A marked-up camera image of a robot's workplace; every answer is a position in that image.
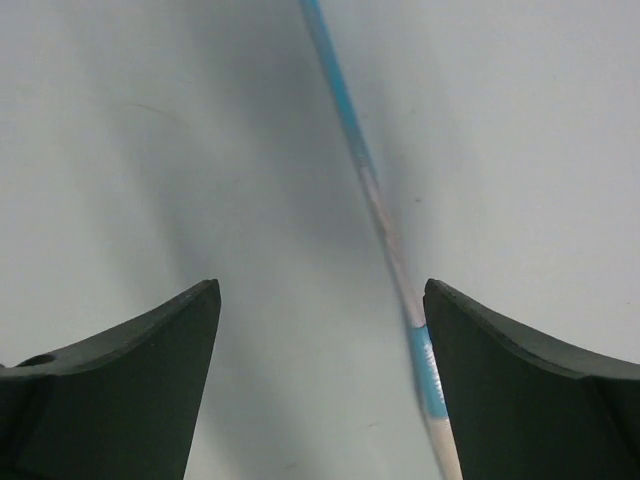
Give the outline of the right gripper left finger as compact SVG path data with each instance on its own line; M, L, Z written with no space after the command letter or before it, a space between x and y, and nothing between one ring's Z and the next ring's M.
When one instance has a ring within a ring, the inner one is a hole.
M221 310L202 281L136 318L1 370L5 479L181 479Z

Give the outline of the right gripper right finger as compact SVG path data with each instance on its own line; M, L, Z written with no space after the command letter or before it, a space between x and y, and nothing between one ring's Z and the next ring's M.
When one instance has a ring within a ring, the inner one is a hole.
M466 479L636 479L639 366L499 314L446 283L424 311Z

